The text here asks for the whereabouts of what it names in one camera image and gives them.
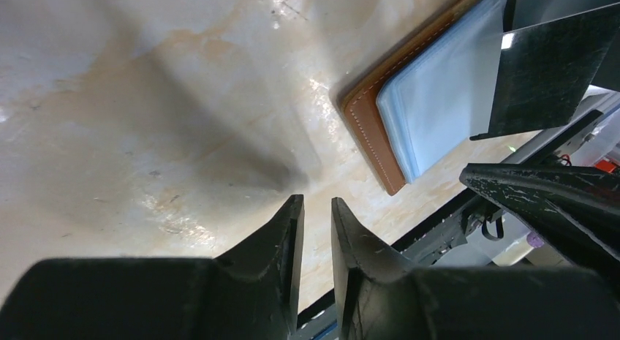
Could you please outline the black credit card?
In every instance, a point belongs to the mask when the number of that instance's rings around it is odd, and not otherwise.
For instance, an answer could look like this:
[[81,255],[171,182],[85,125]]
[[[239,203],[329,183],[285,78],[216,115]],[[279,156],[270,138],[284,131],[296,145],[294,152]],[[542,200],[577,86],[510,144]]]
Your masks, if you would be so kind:
[[619,5],[609,4],[509,32],[488,131],[471,139],[568,124],[618,30]]

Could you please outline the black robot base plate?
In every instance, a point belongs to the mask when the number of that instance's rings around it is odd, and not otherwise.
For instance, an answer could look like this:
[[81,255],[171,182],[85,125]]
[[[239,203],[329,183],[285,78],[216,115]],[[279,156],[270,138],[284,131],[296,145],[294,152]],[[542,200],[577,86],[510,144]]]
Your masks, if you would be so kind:
[[[590,110],[567,126],[547,129],[521,146],[503,160],[508,164],[539,164],[551,154],[584,136],[602,119],[603,113]],[[443,254],[466,243],[466,237],[479,227],[478,218],[494,215],[499,209],[470,189],[465,189],[452,200],[424,219],[399,238],[392,247],[414,263],[430,266]],[[298,329],[292,339],[335,339],[336,307],[334,291],[329,290],[298,315]]]

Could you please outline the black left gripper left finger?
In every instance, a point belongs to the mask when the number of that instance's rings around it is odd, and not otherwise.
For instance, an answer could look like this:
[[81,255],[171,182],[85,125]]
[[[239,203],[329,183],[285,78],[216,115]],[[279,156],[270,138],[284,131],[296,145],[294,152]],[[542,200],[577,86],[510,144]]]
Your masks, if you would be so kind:
[[303,196],[215,258],[55,258],[1,307],[3,339],[289,339],[297,329]]

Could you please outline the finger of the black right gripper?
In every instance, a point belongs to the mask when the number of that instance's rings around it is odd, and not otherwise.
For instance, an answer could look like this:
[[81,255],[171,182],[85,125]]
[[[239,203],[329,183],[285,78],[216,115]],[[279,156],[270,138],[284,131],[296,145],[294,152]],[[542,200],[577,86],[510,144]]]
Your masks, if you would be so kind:
[[574,263],[619,262],[619,176],[595,167],[468,164],[461,183]]

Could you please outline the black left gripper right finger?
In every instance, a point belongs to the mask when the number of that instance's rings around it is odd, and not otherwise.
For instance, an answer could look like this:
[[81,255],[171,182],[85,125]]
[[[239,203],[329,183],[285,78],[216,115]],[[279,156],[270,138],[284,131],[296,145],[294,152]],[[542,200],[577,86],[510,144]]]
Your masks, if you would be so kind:
[[416,267],[331,201],[340,339],[617,339],[619,302],[584,268]]

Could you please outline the brown leather card holder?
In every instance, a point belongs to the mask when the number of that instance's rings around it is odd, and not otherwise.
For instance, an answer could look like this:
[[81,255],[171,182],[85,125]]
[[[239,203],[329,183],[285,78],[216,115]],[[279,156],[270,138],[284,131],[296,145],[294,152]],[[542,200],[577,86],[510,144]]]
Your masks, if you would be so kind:
[[490,128],[507,0],[452,0],[339,101],[389,195]]

